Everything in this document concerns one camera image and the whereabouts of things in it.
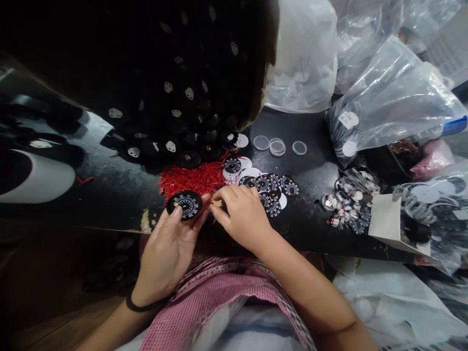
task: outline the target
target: black table surface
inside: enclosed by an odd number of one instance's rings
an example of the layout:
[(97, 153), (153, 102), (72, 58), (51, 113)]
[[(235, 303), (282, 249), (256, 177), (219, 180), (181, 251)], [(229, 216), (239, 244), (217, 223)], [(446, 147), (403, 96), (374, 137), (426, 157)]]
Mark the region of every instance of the black table surface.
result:
[[(413, 263), (413, 254), (326, 223), (332, 213), (324, 211), (317, 200), (324, 193), (333, 192), (339, 172), (323, 116), (291, 115), (265, 108), (244, 132), (251, 142), (238, 156), (249, 157), (253, 167), (262, 172), (290, 175), (299, 186), (299, 195), (290, 197), (280, 215), (271, 218), (273, 228), (300, 251)], [(115, 151), (99, 144), (112, 128), (107, 122), (92, 113), (84, 113), (80, 122), (82, 127), (66, 137), (70, 144), (86, 152), (77, 174), (95, 180), (82, 186), (76, 183), (64, 195), (44, 204), (0, 204), (0, 216), (116, 231), (144, 232), (153, 228), (164, 204), (164, 196), (159, 195), (159, 175), (120, 157), (111, 157)], [(37, 132), (53, 132), (38, 121), (25, 120), (24, 124)], [(269, 151), (255, 149), (252, 140), (257, 135), (282, 139), (286, 153), (276, 158)], [(307, 145), (303, 156), (292, 150), (297, 140)], [(212, 220), (207, 221), (200, 234), (200, 240), (203, 239), (221, 244), (230, 241)]]

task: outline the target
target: white label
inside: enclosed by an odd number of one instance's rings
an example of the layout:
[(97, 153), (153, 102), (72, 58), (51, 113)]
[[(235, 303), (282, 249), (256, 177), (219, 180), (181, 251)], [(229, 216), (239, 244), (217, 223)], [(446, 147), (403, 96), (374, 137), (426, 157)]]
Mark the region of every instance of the white label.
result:
[(351, 129), (359, 124), (359, 117), (353, 112), (343, 112), (338, 120), (346, 127)]
[(457, 211), (453, 211), (453, 214), (454, 214), (459, 220), (468, 220), (468, 211), (467, 211), (467, 210), (457, 210)]

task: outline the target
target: clear plastic bag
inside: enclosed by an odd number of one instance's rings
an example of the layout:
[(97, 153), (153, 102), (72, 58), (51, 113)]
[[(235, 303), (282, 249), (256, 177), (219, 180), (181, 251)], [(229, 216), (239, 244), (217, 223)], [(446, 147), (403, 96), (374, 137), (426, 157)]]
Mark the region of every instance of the clear plastic bag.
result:
[(468, 253), (468, 160), (444, 169), (427, 182), (403, 184), (437, 217), (431, 224), (427, 261), (452, 275)]
[(335, 94), (346, 94), (369, 66), (370, 61), (371, 58), (365, 58), (358, 63), (341, 67), (336, 72)]
[(389, 36), (398, 34), (403, 1), (331, 0), (338, 16), (338, 68), (373, 56)]
[(467, 0), (406, 0), (403, 26), (426, 44), (467, 4)]
[(336, 13), (328, 0), (279, 0), (276, 63), (269, 69), (265, 105), (315, 113), (331, 105), (337, 58)]
[(338, 160), (347, 166), (360, 150), (396, 142), (466, 114), (437, 69), (391, 36), (328, 111), (327, 122)]
[(453, 278), (452, 282), (431, 279), (427, 284), (455, 317), (468, 324), (468, 279)]

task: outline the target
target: white sticker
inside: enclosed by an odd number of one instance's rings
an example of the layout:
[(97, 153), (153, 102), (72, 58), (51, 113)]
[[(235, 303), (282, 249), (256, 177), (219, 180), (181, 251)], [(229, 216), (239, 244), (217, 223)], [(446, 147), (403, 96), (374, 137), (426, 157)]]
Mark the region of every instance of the white sticker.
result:
[(357, 152), (357, 145), (354, 141), (348, 140), (343, 145), (343, 155), (353, 157)]
[(459, 220), (468, 220), (468, 210), (456, 210), (456, 211), (453, 211), (453, 214)]
[(354, 112), (343, 112), (338, 120), (346, 127), (351, 129), (359, 124), (359, 117)]

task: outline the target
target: black plastic part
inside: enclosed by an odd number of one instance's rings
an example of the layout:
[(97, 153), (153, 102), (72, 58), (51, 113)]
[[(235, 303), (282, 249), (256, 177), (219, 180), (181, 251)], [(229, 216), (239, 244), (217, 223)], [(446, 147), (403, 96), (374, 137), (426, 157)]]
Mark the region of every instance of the black plastic part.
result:
[(211, 132), (200, 134), (198, 138), (205, 143), (212, 143), (216, 141), (217, 136), (218, 132), (216, 130), (213, 130)]
[(205, 127), (207, 130), (213, 130), (219, 125), (219, 116), (217, 114), (214, 114), (207, 120), (205, 120)]
[(285, 189), (289, 183), (294, 183), (294, 180), (290, 175), (282, 175), (279, 179), (279, 186), (282, 189)]
[(265, 210), (268, 210), (272, 206), (273, 196), (270, 193), (261, 192), (258, 194), (258, 197), (260, 198), (260, 202)]
[(407, 214), (402, 214), (400, 221), (400, 228), (405, 232), (411, 243), (426, 244), (429, 242), (431, 237), (429, 226), (417, 222)]
[(283, 196), (283, 193), (279, 191), (279, 189), (276, 189), (275, 191), (270, 191), (270, 193), (272, 194), (273, 198), (276, 200), (279, 200)]
[(239, 119), (235, 115), (230, 115), (223, 121), (223, 125), (226, 129), (235, 129)]
[(141, 141), (141, 151), (149, 158), (164, 157), (164, 145), (156, 139), (145, 138)]
[(284, 188), (281, 188), (284, 195), (294, 196), (299, 194), (299, 187), (296, 183), (289, 183)]
[(224, 169), (227, 173), (238, 174), (241, 170), (242, 164), (237, 157), (228, 158), (224, 162)]
[(185, 169), (193, 169), (201, 164), (201, 156), (197, 151), (188, 150), (177, 157), (177, 165)]
[(176, 208), (176, 204), (180, 204), (184, 211), (182, 222), (194, 219), (203, 207), (201, 196), (191, 190), (186, 190), (171, 197), (167, 203), (167, 213), (171, 214)]
[(195, 132), (188, 132), (185, 135), (185, 142), (187, 145), (196, 146), (198, 144), (198, 134)]
[(261, 175), (257, 177), (258, 185), (257, 190), (258, 192), (271, 192), (276, 191), (276, 189), (271, 189), (271, 183), (268, 180), (267, 175)]
[(216, 144), (203, 144), (200, 147), (200, 155), (207, 162), (219, 161), (221, 149)]
[(247, 189), (250, 189), (250, 188), (257, 188), (258, 189), (258, 180), (256, 177), (253, 177), (253, 176), (250, 176), (248, 178), (246, 178), (242, 184), (244, 184)]

